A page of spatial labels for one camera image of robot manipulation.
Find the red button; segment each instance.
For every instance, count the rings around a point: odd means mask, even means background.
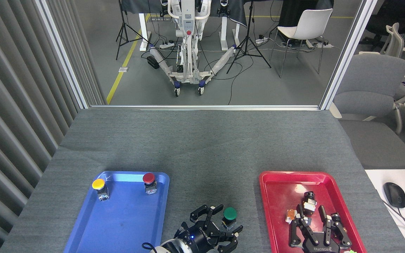
[[[146,173],[143,176],[143,182],[145,182],[145,184],[151,184],[152,182],[154,182],[155,179],[156,177],[152,173]]]

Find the green button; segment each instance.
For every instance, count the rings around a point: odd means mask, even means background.
[[[223,214],[225,215],[225,218],[230,221],[237,218],[237,211],[231,207],[226,208]]]

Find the light stand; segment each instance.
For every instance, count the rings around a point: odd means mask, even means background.
[[[241,41],[240,45],[238,45],[237,49],[238,52],[235,55],[235,58],[233,59],[231,65],[229,66],[228,71],[226,72],[229,73],[230,69],[232,68],[232,65],[235,61],[237,61],[238,59],[242,58],[243,56],[256,56],[256,57],[262,57],[262,59],[268,64],[268,67],[271,66],[270,64],[267,62],[267,60],[265,59],[265,57],[263,56],[263,54],[260,52],[259,48],[257,48],[257,46],[255,45],[255,43],[251,40],[251,37],[249,37],[249,28],[251,27],[251,17],[252,17],[252,5],[254,4],[254,0],[251,0],[251,5],[249,6],[249,21],[248,21],[248,29],[246,31],[246,37]],[[257,54],[250,54],[248,53],[248,42],[251,42],[251,44],[254,46],[254,48],[256,48],[257,52],[260,54],[259,56]]]
[[[120,5],[121,19],[122,19],[123,23],[122,23],[120,31],[118,33],[117,39],[115,40],[115,41],[117,41],[118,38],[120,38],[120,41],[118,43],[117,57],[115,58],[115,60],[118,60],[118,53],[120,52],[120,47],[122,47],[123,45],[125,45],[125,44],[127,44],[129,42],[136,41],[136,40],[148,40],[148,39],[145,39],[141,34],[139,34],[136,30],[134,30],[129,24],[127,24],[124,21],[123,8],[121,6],[121,0],[118,0],[118,3]],[[129,40],[128,37],[127,37],[126,27],[128,27],[130,30],[134,31],[138,35],[138,38],[133,39],[133,40]]]

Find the gray table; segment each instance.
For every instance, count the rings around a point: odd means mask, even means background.
[[[403,236],[327,111],[91,108],[79,112],[1,253],[63,252],[87,190],[104,170],[170,176],[163,241],[204,203],[235,207],[244,225],[237,253],[270,252],[262,171],[324,171],[336,179],[368,252],[405,252]]]

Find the power strip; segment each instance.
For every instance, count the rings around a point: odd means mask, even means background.
[[[257,39],[257,40],[256,40],[256,44],[258,45],[258,44],[265,43],[265,42],[268,41],[268,39],[269,39],[269,38],[267,38],[267,37],[264,37],[263,39]]]
[[[318,42],[318,43],[316,44],[316,47],[317,47],[317,48],[321,48],[321,42]],[[331,44],[328,44],[328,45],[324,45],[323,48],[331,48],[331,47],[334,47],[334,46],[331,45]]]
[[[172,46],[174,46],[174,43],[168,42],[168,43],[165,44],[165,45],[159,45],[159,48],[160,48],[160,49],[165,49],[165,48],[169,48],[169,47],[172,47]]]
[[[312,45],[312,43],[310,43],[309,40],[306,40],[306,45],[307,45],[307,47],[308,47],[309,49],[313,49],[313,48],[314,48],[314,45]]]

